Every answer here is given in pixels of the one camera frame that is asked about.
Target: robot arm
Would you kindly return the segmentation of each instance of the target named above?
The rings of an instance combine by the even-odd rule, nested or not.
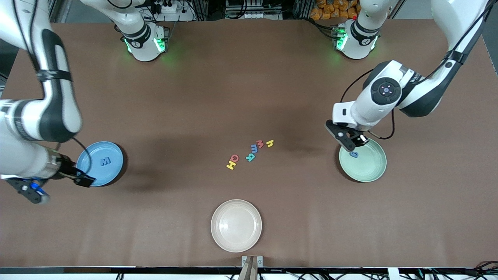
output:
[[[81,0],[108,16],[124,36],[124,42],[137,60],[150,61],[166,50],[169,29],[145,22],[135,6],[145,0]]]
[[[375,47],[378,32],[387,18],[393,0],[362,0],[362,10],[357,19],[338,25],[335,47],[349,58],[365,58]]]
[[[46,0],[0,1],[0,38],[28,51],[43,99],[0,100],[0,174],[33,203],[48,201],[34,180],[69,177],[90,186],[65,155],[32,141],[66,142],[81,130],[61,39],[48,21]]]
[[[348,151],[363,146],[370,130],[394,107],[409,117],[423,117],[439,105],[441,98],[484,28],[486,4],[479,0],[432,0],[434,20],[448,39],[449,51],[438,69],[428,78],[391,60],[379,64],[363,84],[356,101],[336,103],[327,130]]]
[[[0,3],[0,38],[31,56],[43,99],[2,100],[8,126],[24,140],[66,142],[82,126],[61,39],[48,22],[46,0]]]

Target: foam letter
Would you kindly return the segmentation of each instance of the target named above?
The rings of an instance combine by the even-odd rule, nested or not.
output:
[[[239,161],[239,156],[236,154],[232,154],[232,156],[230,157],[230,160],[233,162],[237,162],[237,161]]]
[[[250,146],[250,151],[252,153],[257,153],[257,146],[256,146],[256,144],[253,144],[253,145]]]
[[[253,153],[250,153],[248,156],[246,156],[246,159],[251,162],[253,159],[255,159],[256,156]]]
[[[231,161],[231,160],[228,163],[229,163],[229,165],[227,165],[227,168],[231,169],[231,170],[234,170],[234,166],[237,165],[237,164],[235,162]]]

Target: black tape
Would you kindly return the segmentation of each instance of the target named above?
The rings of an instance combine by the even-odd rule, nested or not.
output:
[[[128,42],[128,44],[130,44],[135,49],[140,49],[143,47],[143,44],[145,42],[147,42],[147,40],[149,40],[150,33],[151,33],[150,26],[148,26],[146,24],[145,25],[145,33],[142,36],[140,36],[138,38],[134,38],[134,39],[128,38],[126,35],[125,35],[125,37],[126,37],[126,41]]]
[[[465,61],[467,60],[467,54],[451,50],[445,54],[443,60],[445,60],[445,59],[455,60],[456,62],[458,62],[460,64],[464,64]]]
[[[377,36],[377,31],[375,33],[372,33],[372,35],[370,36],[365,36],[365,35],[362,35],[360,33],[358,33],[358,31],[356,30],[356,22],[354,24],[351,24],[351,36],[353,36],[354,39],[356,39],[356,41],[358,41],[358,43],[361,45],[361,46],[367,46],[369,45],[373,39],[375,38],[375,36]]]
[[[377,33],[380,30],[380,27],[377,29],[367,29],[363,27],[357,20],[354,23],[355,27],[358,28],[359,31],[364,32],[364,33]]]
[[[413,90],[413,88],[417,85],[417,83],[423,78],[422,75],[419,73],[415,72],[411,76],[410,80],[406,84],[406,86],[401,90],[401,98],[399,99],[398,103],[396,106],[398,106],[405,98],[408,96],[408,94]]]
[[[49,80],[55,80],[55,79],[61,79],[61,80],[68,80],[68,81],[73,81],[71,77],[71,73],[67,71],[62,71],[62,70],[39,70],[38,73],[36,73],[36,76],[38,77],[38,80],[40,82],[45,82]]]

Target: black cable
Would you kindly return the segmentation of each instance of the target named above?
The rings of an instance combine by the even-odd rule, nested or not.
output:
[[[360,274],[363,275],[363,276],[366,276],[366,277],[370,278],[371,280],[377,280],[377,279],[373,278],[373,274],[372,274],[372,276],[368,276],[368,275],[366,275],[364,273],[361,273],[361,272],[360,272]]]
[[[305,276],[305,275],[307,275],[307,274],[311,275],[311,276],[312,276],[314,279],[316,279],[316,280],[320,280],[320,279],[318,279],[318,277],[316,277],[316,276],[315,276],[312,272],[305,272],[305,273],[301,274],[301,276],[300,276],[297,280],[303,280],[303,279],[304,279],[304,278],[303,278],[303,276]]]
[[[120,6],[116,6],[114,3],[111,2],[111,0],[107,0],[107,2],[109,2],[109,4],[111,4],[113,7],[116,7],[118,9],[126,9],[126,8],[129,8],[131,7],[131,5],[133,4],[133,0],[129,0],[129,4],[128,6],[126,7],[120,7]]]
[[[449,276],[448,276],[447,274],[445,274],[445,273],[439,272],[439,271],[437,271],[436,269],[432,269],[432,270],[433,270],[433,271],[435,271],[436,273],[441,274],[443,277],[448,278],[449,280],[454,280],[453,278],[449,277]]]
[[[194,7],[192,7],[192,5],[190,4],[190,2],[189,2],[189,1],[187,1],[187,4],[189,5],[189,7],[190,7],[190,9],[192,10],[192,12],[193,12],[193,13],[197,16],[197,21],[204,21],[204,19],[203,19],[200,15],[203,15],[203,16],[205,16],[205,17],[208,17],[207,15],[205,15],[205,14],[203,14],[203,13],[201,13],[201,14],[199,15],[199,13],[197,13],[197,11],[194,9]]]
[[[372,132],[368,131],[368,133],[370,133],[373,137],[377,138],[377,139],[380,139],[380,140],[387,140],[387,139],[391,139],[391,137],[394,135],[394,131],[395,131],[395,126],[394,126],[394,109],[392,109],[391,111],[391,125],[392,125],[392,130],[391,130],[391,134],[387,137],[379,137],[375,134],[373,134]]]
[[[29,51],[29,46],[28,46],[28,43],[26,41],[26,38],[24,36],[24,32],[22,32],[22,27],[21,27],[21,21],[19,20],[19,16],[17,15],[17,5],[16,5],[16,0],[12,0],[12,6],[14,8],[14,16],[15,16],[15,20],[17,22],[17,27],[19,28],[19,33],[21,34],[21,37],[22,37],[22,41],[24,43],[24,45],[26,46],[26,52],[28,53],[29,57],[31,58],[31,63],[33,64],[33,67],[35,69],[36,72],[38,72],[40,70],[40,66],[38,64],[38,61],[36,60],[36,56],[34,55],[34,49],[33,49],[33,40],[31,40],[31,50],[32,50],[32,53]],[[35,16],[35,13],[36,13],[36,7],[38,5],[38,1],[35,1],[34,3],[34,9],[33,9],[33,13],[31,14],[31,19],[30,19],[30,24],[29,24],[29,35],[31,36],[31,31],[33,30],[33,21],[34,21],[34,16]]]
[[[29,20],[29,41],[31,43],[31,51],[33,51],[33,56],[34,56],[33,65],[34,65],[36,71],[40,70],[40,65],[38,64],[38,60],[36,60],[36,55],[34,53],[34,44],[33,44],[33,41],[34,41],[33,40],[33,22],[34,22],[34,17],[36,15],[37,7],[38,7],[38,0],[35,0],[33,13],[31,14],[31,19]]]
[[[241,6],[241,11],[239,12],[239,14],[237,16],[235,16],[235,17],[231,17],[231,16],[229,16],[226,13],[223,12],[223,4],[220,3],[222,13],[225,15],[225,17],[230,18],[230,19],[239,19],[239,18],[241,18],[246,13],[246,11],[248,10],[248,2],[247,2],[247,0],[244,0],[244,2],[242,2],[241,5],[242,5]]]
[[[305,21],[307,21],[307,22],[311,23],[312,25],[314,25],[314,26],[316,26],[316,27],[323,28],[323,29],[326,29],[326,30],[333,30],[333,28],[332,28],[332,27],[330,27],[330,26],[325,26],[325,25],[321,25],[321,24],[316,23],[316,22],[315,22],[315,20],[314,20],[314,19],[312,19],[312,18],[307,18],[307,17],[299,17],[299,18],[295,18],[295,19],[303,19],[303,20],[305,20]]]
[[[339,275],[339,276],[336,278],[336,280],[341,279],[343,276],[345,276],[346,274],[349,274],[349,273],[351,273],[351,272],[346,272],[346,273],[344,273],[344,274],[342,274],[342,275]]]
[[[152,15],[152,22],[154,23],[157,23],[158,21],[156,20],[155,16],[154,16],[154,13],[152,13],[151,9],[149,8],[149,6],[145,6],[147,8],[147,10],[149,10],[150,14]]]
[[[492,265],[492,264],[498,264],[498,261],[485,262],[485,263],[483,263],[482,265],[475,267],[474,269],[475,269],[475,270],[480,270],[480,269],[482,269],[482,268],[484,268],[484,267],[487,267],[487,266],[489,266],[489,265]]]
[[[343,101],[344,97],[346,96],[346,93],[348,92],[348,90],[357,82],[359,81],[361,78],[363,78],[366,74],[370,73],[371,71],[373,71],[373,69],[370,69],[369,71],[363,73],[360,77],[356,78],[356,80],[354,80],[349,86],[348,88],[346,88],[346,90],[344,91],[342,97],[341,97],[341,101]]]
[[[92,156],[90,155],[90,152],[87,150],[87,148],[85,147],[85,145],[83,145],[78,139],[76,139],[76,137],[71,137],[71,139],[74,140],[76,143],[78,143],[81,148],[83,148],[83,150],[88,155],[88,160],[90,161],[89,164],[88,164],[87,171],[84,172],[84,173],[81,172],[81,174],[77,177],[77,178],[83,178],[85,176],[85,174],[88,174],[88,172],[90,172],[90,169],[92,168],[92,164],[93,164],[93,162],[92,162]]]
[[[472,30],[472,28],[474,28],[474,26],[476,26],[476,24],[479,22],[479,20],[484,16],[484,14],[486,12],[491,11],[491,8],[496,4],[496,2],[498,0],[494,0],[494,1],[495,1],[494,3],[490,4],[489,6],[487,6],[484,9],[484,11],[477,17],[477,19],[474,21],[474,23],[472,23],[472,25],[469,27],[469,29],[467,29],[467,31],[465,31],[464,35],[462,37],[460,37],[460,40],[458,40],[458,42],[455,44],[455,46],[453,47],[453,49],[451,49],[450,52],[455,51],[457,49],[457,47],[460,45],[460,43],[462,43],[462,41],[465,39],[465,37],[467,37],[467,35],[469,34],[469,32]],[[441,61],[441,64],[439,64],[438,67],[436,67],[436,69],[434,69],[434,71],[432,71],[429,75],[427,75],[427,77],[425,77],[423,79],[420,79],[418,82],[415,82],[414,85],[418,85],[421,82],[423,82],[423,81],[425,81],[427,79],[430,79],[434,75],[434,73],[436,73],[441,67],[443,67],[443,65],[446,63],[446,61],[448,61],[448,58],[445,58],[443,61]]]
[[[125,278],[125,274],[120,272],[118,273],[118,275],[116,276],[116,280],[123,280]]]

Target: brown table surface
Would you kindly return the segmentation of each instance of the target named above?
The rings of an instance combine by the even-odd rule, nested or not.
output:
[[[127,53],[111,24],[54,29],[83,115],[78,138],[122,145],[129,166],[109,187],[50,181],[43,206],[1,182],[0,266],[232,266],[263,255],[267,266],[472,267],[498,259],[498,79],[482,40],[434,113],[397,112],[395,136],[381,142],[384,176],[357,183],[342,174],[325,120],[344,89],[380,62],[434,69],[447,45],[433,20],[388,21],[359,61],[297,20],[181,22],[169,52],[148,63]],[[21,53],[3,98],[40,96]],[[375,131],[389,134],[389,118]],[[256,140],[274,146],[225,167]],[[81,149],[68,142],[61,152],[76,160]],[[219,248],[210,232],[215,209],[235,198],[263,219],[260,240],[240,254]]]

